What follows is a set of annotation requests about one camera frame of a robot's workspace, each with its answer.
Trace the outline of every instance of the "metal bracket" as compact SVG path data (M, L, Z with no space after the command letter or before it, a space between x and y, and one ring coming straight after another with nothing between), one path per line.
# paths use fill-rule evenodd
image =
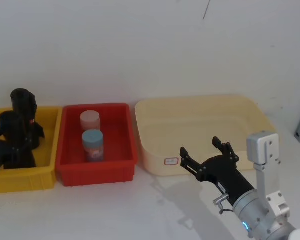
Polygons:
M266 131L250 135L247 152L256 170L258 196L269 210L269 216L272 219L281 216L288 218L290 208L280 191L279 183L279 135Z
M222 196L216 198L215 200L213 200L213 204L215 206L218 206L220 210L224 209L224 206L222 205L222 202L227 200L229 198L229 194L225 193Z

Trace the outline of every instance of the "jar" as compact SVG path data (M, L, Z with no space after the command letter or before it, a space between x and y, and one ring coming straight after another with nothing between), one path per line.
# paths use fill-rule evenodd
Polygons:
M100 130L100 114L97 111L84 111L80 115L81 127L84 131L97 129Z
M85 131L82 134L82 144L88 162L104 160L104 135L100 130Z

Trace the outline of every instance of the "black object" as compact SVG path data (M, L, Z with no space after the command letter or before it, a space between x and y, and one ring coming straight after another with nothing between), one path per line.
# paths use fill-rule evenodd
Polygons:
M228 201L233 206L235 202L246 192L254 187L237 170L239 157L235 154L231 144L221 143L215 136L212 140L215 148L222 155L215 156L200 164L193 160L187 150L180 149L181 167L192 173L199 182L213 183L219 191L229 194Z
M36 149L40 145L39 137L45 137L44 129L35 121L36 97L23 88L15 89L10 96L13 110L22 116L25 132L32 139L32 149Z
M35 168L32 140L26 133L23 118L15 111L0 114L0 167L4 169Z

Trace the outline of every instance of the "plastic bin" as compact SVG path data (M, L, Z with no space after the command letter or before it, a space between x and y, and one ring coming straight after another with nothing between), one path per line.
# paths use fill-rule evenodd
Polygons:
M94 110L100 114L104 141L104 160L86 160L80 114ZM137 149L130 109L127 104L89 104L63 109L56 170L66 187L132 181Z
M142 144L143 165L159 176L183 175L180 148L199 163L221 155L212 145L214 136L230 142L240 157L239 170L251 170L246 139L275 128L257 105L239 95L157 98L140 101L135 107Z
M12 108L1 108L0 114ZM43 127L45 138L33 150L35 168L0 168L0 193L52 189L56 183L55 164L62 107L38 107L36 121Z

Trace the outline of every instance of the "red bin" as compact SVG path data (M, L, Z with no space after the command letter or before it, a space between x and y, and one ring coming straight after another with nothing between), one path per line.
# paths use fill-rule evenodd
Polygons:
M102 162L88 162L85 157L80 114L88 110L100 114L104 142ZM63 109L55 168L64 186L132 181L137 160L129 105L86 104Z

